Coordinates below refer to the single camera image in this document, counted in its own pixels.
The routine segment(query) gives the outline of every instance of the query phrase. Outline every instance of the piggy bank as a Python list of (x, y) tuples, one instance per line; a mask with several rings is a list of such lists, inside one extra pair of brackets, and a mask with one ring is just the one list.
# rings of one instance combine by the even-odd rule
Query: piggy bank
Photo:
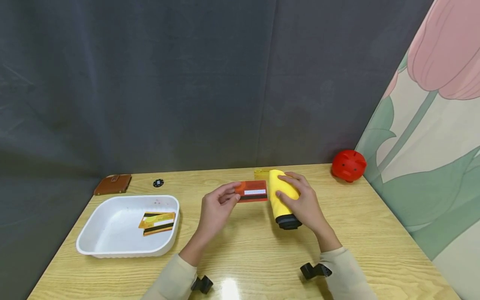
[(363, 175), (366, 167), (367, 162), (361, 153), (344, 150), (333, 159), (332, 175), (351, 183)]

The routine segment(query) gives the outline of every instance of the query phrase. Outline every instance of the brown wallet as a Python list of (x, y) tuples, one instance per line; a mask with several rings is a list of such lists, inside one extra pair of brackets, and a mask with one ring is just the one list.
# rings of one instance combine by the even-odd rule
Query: brown wallet
[(106, 194), (118, 194), (127, 191), (128, 185), (132, 180), (131, 174), (111, 175), (102, 179), (93, 194), (95, 196)]

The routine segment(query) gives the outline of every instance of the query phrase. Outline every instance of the sleeve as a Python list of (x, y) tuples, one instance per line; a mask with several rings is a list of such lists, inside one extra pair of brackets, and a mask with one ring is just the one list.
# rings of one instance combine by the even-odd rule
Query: sleeve
[(197, 268), (175, 254), (142, 300), (187, 300), (196, 278)]
[(344, 247), (322, 253), (320, 263), (332, 271), (326, 278), (335, 300), (376, 300), (353, 255)]

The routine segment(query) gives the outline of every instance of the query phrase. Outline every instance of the gray backdrop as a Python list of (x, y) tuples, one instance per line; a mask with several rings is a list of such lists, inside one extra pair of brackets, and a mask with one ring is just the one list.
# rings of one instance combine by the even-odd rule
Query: gray backdrop
[(0, 1), (0, 295), (100, 178), (329, 162), (432, 0)]

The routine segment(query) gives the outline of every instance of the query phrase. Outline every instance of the wooden table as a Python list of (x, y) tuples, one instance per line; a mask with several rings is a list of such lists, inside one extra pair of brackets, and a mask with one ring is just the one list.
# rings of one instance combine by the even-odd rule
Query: wooden table
[[(362, 178), (353, 184), (330, 176), (330, 165), (279, 167), (307, 177), (325, 217), (362, 267), (379, 299), (458, 299), (387, 206)], [(175, 245), (162, 257), (97, 259), (80, 255), (75, 241), (95, 208), (94, 196), (29, 299), (139, 299), (196, 229), (204, 194), (221, 184), (252, 180), (253, 168), (135, 174), (127, 194), (171, 194), (180, 202)], [(155, 188), (155, 179), (165, 180)], [(302, 226), (278, 228), (270, 203), (238, 204), (198, 267), (214, 286), (190, 299), (331, 299), (323, 278), (302, 280), (300, 266), (318, 262), (314, 235)]]

